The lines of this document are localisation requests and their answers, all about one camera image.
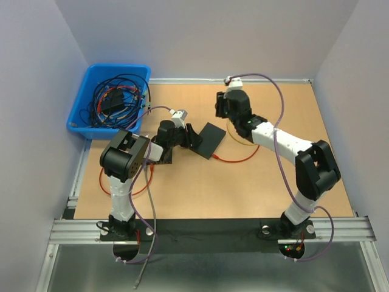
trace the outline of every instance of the black panel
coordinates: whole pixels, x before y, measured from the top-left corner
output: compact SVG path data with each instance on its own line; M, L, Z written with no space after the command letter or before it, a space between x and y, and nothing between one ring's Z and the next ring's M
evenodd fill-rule
M146 226L135 220L136 229L140 231L140 253L147 254L152 235L146 234ZM279 252L278 239L284 238L277 232L279 218L266 219L158 219L157 233L162 254L180 253L217 253L217 252ZM261 232L263 226L269 227L269 235ZM315 238L303 228L305 239ZM128 238L115 237L109 233L100 236L102 241L136 240L132 235Z
M207 123L200 132L202 142L199 146L191 148L193 152L210 159L216 148L225 136L225 131L211 123Z

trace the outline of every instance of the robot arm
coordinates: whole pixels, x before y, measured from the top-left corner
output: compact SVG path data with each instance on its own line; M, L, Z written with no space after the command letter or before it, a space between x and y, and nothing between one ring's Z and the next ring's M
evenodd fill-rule
M127 237L135 228L135 213L129 202L131 186L139 168L148 156L149 161L164 163L172 148L181 145L190 148L199 145L202 138L184 120L183 109L171 111L171 120L163 120L152 140L126 130L119 130L100 156L100 165L108 176L112 209L108 217L109 230Z
M249 97L241 88L242 81L236 78L231 80L226 92L217 93L216 116L230 119L241 137L275 151L274 126L252 113ZM313 213L320 197L340 180L340 172L325 141L312 143L277 129L277 146L280 156L296 168L295 201L303 209L294 201L281 216L285 233L296 234Z

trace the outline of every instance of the wooden tabletop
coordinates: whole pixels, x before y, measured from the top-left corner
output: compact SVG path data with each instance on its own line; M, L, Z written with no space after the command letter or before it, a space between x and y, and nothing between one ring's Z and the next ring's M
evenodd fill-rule
M280 128L310 141L329 141L312 87L306 84L280 84L285 97L285 114ZM270 84L244 85L250 97L253 113L273 124L280 114L280 98ZM207 122L226 130L226 120L215 117L216 92L223 85L151 85L153 105L185 109L185 120L200 132ZM141 135L153 137L159 122L170 119L165 109L155 109L143 119ZM107 219L111 200L99 186L99 157L108 141L92 141L88 162L75 211L75 219ZM228 133L215 153L223 159L236 160L249 156L254 146L241 145ZM295 170L283 159L283 165L293 191ZM109 190L106 177L103 185ZM145 185L140 175L134 190ZM279 217L290 205L289 197L274 152L260 147L253 158L232 164L205 158L180 147L173 150L173 164L156 165L151 193L157 218L270 218ZM147 192L134 199L138 211L152 218ZM334 217L352 217L353 212L343 182L339 182L320 201ZM317 212L315 217L325 217Z

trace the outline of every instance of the metal floor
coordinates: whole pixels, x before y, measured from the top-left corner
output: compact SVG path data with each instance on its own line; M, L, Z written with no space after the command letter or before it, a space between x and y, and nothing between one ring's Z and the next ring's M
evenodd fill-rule
M307 243L306 255L325 243ZM131 291L141 265L115 262L111 245L60 245L48 291ZM333 243L306 263L280 254L153 256L138 291L375 291L359 242Z

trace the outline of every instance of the white wall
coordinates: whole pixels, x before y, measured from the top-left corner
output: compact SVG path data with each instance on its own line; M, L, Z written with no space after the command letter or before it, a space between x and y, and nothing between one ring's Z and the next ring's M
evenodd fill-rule
M89 64L154 78L313 78L357 0L56 0Z
M82 140L65 123L86 61L52 0L0 3L0 291L35 291Z
M360 0L314 80L353 206L368 215L389 274L389 1Z

